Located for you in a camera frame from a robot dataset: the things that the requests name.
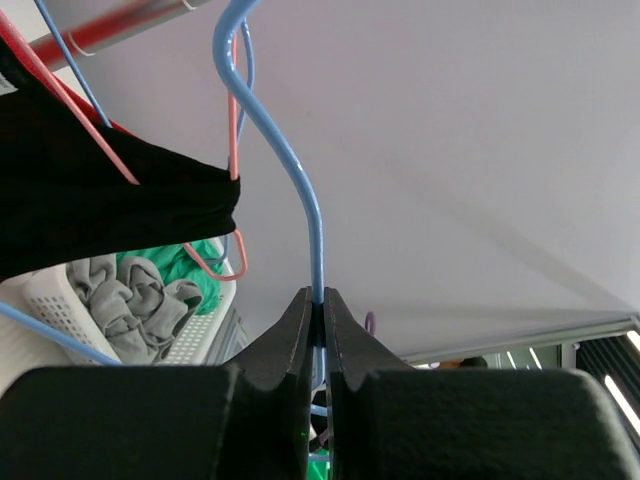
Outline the grey tank top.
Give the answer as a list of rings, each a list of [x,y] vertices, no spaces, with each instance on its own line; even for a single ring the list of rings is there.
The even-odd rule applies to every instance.
[[[153,364],[168,354],[203,295],[192,281],[165,285],[143,257],[106,254],[66,264],[67,279],[120,360]]]

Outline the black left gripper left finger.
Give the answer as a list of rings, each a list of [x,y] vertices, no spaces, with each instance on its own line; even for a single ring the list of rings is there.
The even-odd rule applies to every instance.
[[[219,366],[46,367],[1,399],[5,479],[302,479],[312,304]]]

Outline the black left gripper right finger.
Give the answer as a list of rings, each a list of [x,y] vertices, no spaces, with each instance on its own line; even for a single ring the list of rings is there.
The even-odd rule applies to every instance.
[[[336,479],[631,479],[635,449],[579,370],[422,370],[324,301]]]

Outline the green tank top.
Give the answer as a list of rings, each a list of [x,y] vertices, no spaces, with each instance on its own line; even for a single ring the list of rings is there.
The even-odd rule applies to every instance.
[[[179,279],[194,282],[201,290],[203,300],[196,314],[207,315],[219,305],[220,282],[211,278],[187,253],[182,244],[130,250],[116,254],[118,263],[127,257],[143,257],[155,264],[165,285]]]

